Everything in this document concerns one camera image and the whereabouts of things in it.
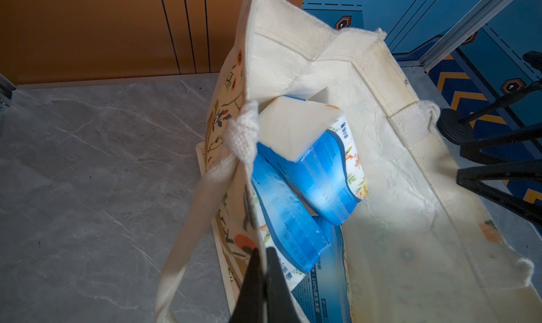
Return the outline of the blue white tissue pack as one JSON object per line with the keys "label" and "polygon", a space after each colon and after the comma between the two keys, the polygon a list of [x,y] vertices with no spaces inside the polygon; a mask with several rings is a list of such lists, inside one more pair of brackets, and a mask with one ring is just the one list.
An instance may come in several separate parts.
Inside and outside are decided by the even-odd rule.
{"label": "blue white tissue pack", "polygon": [[306,207],[260,154],[251,176],[270,240],[295,269],[306,274],[330,242]]}

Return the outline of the blue cartoon tissue pack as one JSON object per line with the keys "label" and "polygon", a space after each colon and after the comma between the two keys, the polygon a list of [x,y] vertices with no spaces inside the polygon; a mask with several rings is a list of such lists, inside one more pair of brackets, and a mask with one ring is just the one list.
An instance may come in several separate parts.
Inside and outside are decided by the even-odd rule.
{"label": "blue cartoon tissue pack", "polygon": [[330,240],[330,247],[292,291],[293,297],[309,322],[353,322],[342,227],[319,216],[313,219]]}

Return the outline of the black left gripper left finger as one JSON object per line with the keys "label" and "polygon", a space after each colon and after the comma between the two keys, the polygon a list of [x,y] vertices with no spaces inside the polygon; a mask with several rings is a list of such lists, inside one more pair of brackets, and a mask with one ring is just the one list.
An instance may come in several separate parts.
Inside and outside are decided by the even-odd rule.
{"label": "black left gripper left finger", "polygon": [[229,323],[264,322],[265,276],[261,254],[255,249],[251,254],[237,304]]}

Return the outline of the row tissue pack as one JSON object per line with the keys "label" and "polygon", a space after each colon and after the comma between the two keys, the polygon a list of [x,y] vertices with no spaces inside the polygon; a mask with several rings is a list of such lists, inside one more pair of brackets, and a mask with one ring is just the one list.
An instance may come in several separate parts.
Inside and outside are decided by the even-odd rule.
{"label": "row tissue pack", "polygon": [[333,225],[347,221],[368,188],[344,111],[278,97],[259,121],[259,154],[316,214]]}

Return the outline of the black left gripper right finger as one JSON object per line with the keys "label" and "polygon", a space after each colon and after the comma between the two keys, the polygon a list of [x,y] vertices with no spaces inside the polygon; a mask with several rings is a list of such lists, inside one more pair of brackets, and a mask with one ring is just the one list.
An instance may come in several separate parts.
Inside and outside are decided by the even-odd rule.
{"label": "black left gripper right finger", "polygon": [[292,295],[287,287],[279,258],[275,248],[265,251],[267,269],[265,272],[265,304],[267,322],[271,323],[300,323],[292,301]]}

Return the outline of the cream floral canvas bag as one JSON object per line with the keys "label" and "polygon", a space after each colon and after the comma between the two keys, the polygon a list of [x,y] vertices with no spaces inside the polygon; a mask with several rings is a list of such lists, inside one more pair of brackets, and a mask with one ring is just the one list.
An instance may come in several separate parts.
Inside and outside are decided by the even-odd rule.
{"label": "cream floral canvas bag", "polygon": [[480,198],[456,183],[459,167],[436,130],[438,107],[420,100],[382,31],[337,31],[286,0],[243,0],[234,47],[207,113],[198,160],[205,172],[162,269],[156,322],[207,227],[214,228],[231,314],[259,249],[275,248],[292,291],[310,274],[270,240],[251,183],[259,115],[292,97],[344,111],[368,195],[341,225],[353,322],[540,322],[533,263],[489,226]]}

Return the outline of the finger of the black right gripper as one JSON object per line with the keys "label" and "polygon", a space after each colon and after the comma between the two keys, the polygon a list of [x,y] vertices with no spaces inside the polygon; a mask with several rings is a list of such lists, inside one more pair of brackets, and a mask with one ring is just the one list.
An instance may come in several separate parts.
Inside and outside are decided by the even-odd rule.
{"label": "finger of the black right gripper", "polygon": [[460,156],[480,164],[525,162],[537,159],[525,142],[541,139],[541,123],[460,146]]}
{"label": "finger of the black right gripper", "polygon": [[533,224],[541,225],[541,207],[484,184],[486,180],[535,180],[540,183],[540,159],[459,169],[456,183]]}

